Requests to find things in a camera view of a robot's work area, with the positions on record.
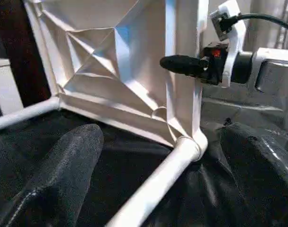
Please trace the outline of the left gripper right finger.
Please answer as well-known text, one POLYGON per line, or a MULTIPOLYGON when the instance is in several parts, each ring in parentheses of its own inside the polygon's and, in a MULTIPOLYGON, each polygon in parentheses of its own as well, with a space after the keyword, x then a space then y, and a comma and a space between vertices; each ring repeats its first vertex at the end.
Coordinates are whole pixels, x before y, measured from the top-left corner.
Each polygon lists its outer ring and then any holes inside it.
POLYGON ((234 123, 220 144, 234 180, 259 227, 288 227, 288 152, 266 132, 234 123))

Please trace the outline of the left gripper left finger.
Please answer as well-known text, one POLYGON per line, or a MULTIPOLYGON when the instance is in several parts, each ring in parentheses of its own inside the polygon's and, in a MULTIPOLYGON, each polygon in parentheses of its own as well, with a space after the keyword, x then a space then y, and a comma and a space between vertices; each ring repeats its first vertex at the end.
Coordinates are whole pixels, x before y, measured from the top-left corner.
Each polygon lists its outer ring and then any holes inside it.
POLYGON ((97 124, 65 133, 0 211, 0 227, 74 227, 103 148, 97 124))

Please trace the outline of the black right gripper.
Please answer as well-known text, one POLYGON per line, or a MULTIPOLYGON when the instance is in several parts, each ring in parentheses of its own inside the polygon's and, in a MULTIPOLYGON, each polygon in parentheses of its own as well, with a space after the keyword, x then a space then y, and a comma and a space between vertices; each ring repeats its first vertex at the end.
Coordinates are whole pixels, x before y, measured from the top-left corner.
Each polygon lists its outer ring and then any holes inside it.
POLYGON ((201 58, 165 56, 160 59, 160 66, 173 73, 196 76, 205 84, 219 85, 222 82, 228 46, 228 43, 211 42, 200 52, 201 58))

